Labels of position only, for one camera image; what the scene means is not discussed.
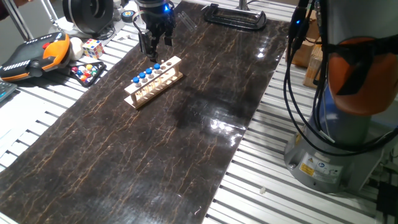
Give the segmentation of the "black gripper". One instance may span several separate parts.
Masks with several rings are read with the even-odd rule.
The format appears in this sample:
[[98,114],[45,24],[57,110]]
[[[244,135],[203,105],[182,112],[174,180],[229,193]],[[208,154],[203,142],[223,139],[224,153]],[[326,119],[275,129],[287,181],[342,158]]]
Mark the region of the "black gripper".
[[135,1],[140,11],[143,11],[142,20],[146,23],[146,30],[139,31],[139,45],[141,52],[151,62],[157,61],[156,52],[159,43],[159,34],[164,34],[167,46],[173,46],[173,32],[176,26],[172,1]]

